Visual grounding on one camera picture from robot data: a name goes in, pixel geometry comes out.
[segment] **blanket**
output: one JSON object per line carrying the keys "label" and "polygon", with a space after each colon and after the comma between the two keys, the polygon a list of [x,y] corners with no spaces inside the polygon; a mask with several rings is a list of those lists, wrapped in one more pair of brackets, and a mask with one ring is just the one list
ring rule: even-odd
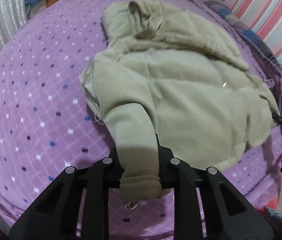
{"label": "blanket", "polygon": [[224,2],[221,0],[202,1],[209,9],[213,10],[226,20],[249,45],[255,59],[262,67],[262,70],[267,77],[272,80],[272,84],[269,84],[269,86],[272,88],[273,94],[278,102],[280,115],[282,117],[282,67],[269,47],[252,30],[250,30],[245,23],[238,19]]}
{"label": "blanket", "polygon": [[122,199],[161,196],[156,134],[190,166],[220,170],[269,136],[275,98],[225,30],[154,0],[113,3],[101,19],[108,48],[80,81],[115,141]]}

